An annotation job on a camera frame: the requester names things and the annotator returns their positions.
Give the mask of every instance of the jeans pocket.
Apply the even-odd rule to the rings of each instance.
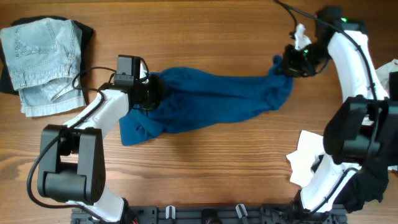
[[[20,26],[15,33],[16,57],[57,51],[55,35],[49,19]]]

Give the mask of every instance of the robotic arm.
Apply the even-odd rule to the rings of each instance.
[[[156,109],[164,93],[162,82],[156,75],[149,76],[143,59],[125,55],[118,57],[114,83],[105,83],[100,88],[105,101],[85,122],[74,126],[98,105],[103,97],[101,94],[76,118],[63,126],[48,125],[43,130],[40,151],[67,127],[74,127],[43,156],[39,165],[39,194],[82,209],[84,212],[73,211],[71,223],[346,222],[344,208],[333,205],[333,201],[354,175],[350,171],[363,170],[373,159],[391,154],[392,146],[396,144],[393,140],[398,124],[398,104],[388,100],[388,94],[375,76],[363,24],[343,18],[338,8],[326,8],[318,13],[318,18],[325,22],[317,22],[317,42],[311,44],[303,33],[299,34],[303,27],[297,29],[297,45],[288,45],[285,49],[283,74],[311,77],[317,73],[319,65],[332,58],[344,103],[325,129],[327,155],[313,180],[297,193],[291,204],[251,208],[239,204],[235,208],[176,210],[173,206],[129,207],[127,200],[112,193],[105,186],[103,138],[130,110]],[[326,23],[339,27],[344,33],[331,29]],[[350,39],[361,47],[365,57]],[[71,153],[79,154],[77,164],[60,159],[60,156]]]

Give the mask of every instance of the crumpled blue garment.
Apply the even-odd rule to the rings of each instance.
[[[167,96],[156,110],[131,110],[119,120],[122,144],[245,121],[279,109],[293,87],[291,78],[275,74],[281,61],[281,56],[274,57],[266,77],[222,77],[183,67],[156,73],[165,83]]]

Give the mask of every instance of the light blue denim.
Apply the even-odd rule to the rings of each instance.
[[[26,116],[85,106],[82,92],[71,86],[81,62],[81,30],[73,21],[47,18],[9,27],[0,31],[0,39]]]

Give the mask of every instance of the wooden table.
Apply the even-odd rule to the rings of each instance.
[[[397,1],[286,2],[311,13],[327,4],[341,5],[346,16],[365,20],[375,67],[397,57]],[[272,1],[0,4],[0,28],[38,15],[63,16],[95,29],[85,54],[88,67],[116,68],[118,54],[126,54],[144,57],[151,71],[186,66],[218,75],[265,75],[272,57],[292,43],[292,19]],[[298,20],[312,38],[314,22],[301,16]],[[94,71],[83,83],[99,87],[108,76]],[[88,102],[94,97],[86,96]],[[288,203],[299,187],[289,182],[286,155],[296,150],[301,130],[323,133],[341,99],[331,63],[315,78],[295,80],[279,111],[249,121],[163,134],[129,147],[122,147],[117,125],[104,140],[106,184],[131,205]],[[25,182],[39,153],[42,129],[64,123],[82,108],[26,118],[18,96],[0,93],[0,104],[0,223],[68,223],[69,210],[32,203]],[[350,223],[397,223],[398,178],[389,177],[382,203],[367,203],[349,215]]]

